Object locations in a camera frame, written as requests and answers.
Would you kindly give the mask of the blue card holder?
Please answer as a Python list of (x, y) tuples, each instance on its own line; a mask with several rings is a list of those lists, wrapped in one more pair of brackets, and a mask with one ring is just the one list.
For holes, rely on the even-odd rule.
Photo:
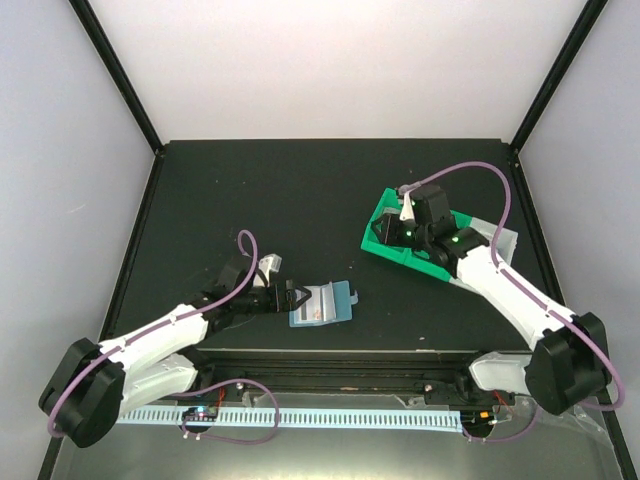
[(312, 324), (312, 325), (306, 325), (306, 326), (294, 325), (291, 319), (292, 313), (289, 313), (288, 319), (289, 319), (290, 327), (292, 328), (320, 327), (320, 326), (327, 326), (335, 323), (350, 321), (353, 318), (353, 306), (358, 303), (358, 294), (356, 292), (351, 292), (350, 283), (346, 280), (329, 282), (329, 283), (333, 285), (335, 302), (337, 307), (337, 318), (333, 321), (329, 321), (328, 323)]

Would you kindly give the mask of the clear white bin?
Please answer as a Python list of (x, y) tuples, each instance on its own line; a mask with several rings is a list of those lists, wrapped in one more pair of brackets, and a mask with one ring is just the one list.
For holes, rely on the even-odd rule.
[(455, 239), (452, 240), (451, 246), (457, 253), (461, 252), (465, 246), (465, 241), (469, 237), (467, 233), (464, 233), (464, 229), (473, 229), (479, 235), (487, 239), (490, 243), (496, 240), (496, 253), (497, 255), (508, 265), (511, 264), (514, 252), (517, 246), (518, 233), (508, 228), (503, 228), (499, 234), (496, 234), (497, 226), (485, 220), (476, 217), (464, 217), (462, 214), (456, 215), (456, 224), (458, 227), (458, 233), (455, 235)]

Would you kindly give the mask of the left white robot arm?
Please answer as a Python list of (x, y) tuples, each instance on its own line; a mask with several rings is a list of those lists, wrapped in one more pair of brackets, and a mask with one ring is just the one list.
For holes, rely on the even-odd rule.
[(236, 256), (217, 279), (161, 318), (101, 343), (75, 341), (38, 400), (49, 434), (86, 448), (148, 403), (173, 395), (207, 397), (215, 376), (198, 364), (196, 344), (237, 316), (294, 312), (311, 299), (309, 288), (277, 280), (280, 263), (275, 254), (259, 261)]

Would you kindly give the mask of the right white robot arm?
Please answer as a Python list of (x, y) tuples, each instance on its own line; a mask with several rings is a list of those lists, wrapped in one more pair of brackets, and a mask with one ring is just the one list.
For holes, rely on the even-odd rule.
[(490, 390), (532, 397), (559, 415), (615, 381), (606, 330), (538, 290), (503, 258), (496, 227), (450, 209), (436, 185), (386, 189), (365, 229), (364, 251), (483, 297), (516, 330), (526, 354), (489, 352), (454, 379), (476, 403)]

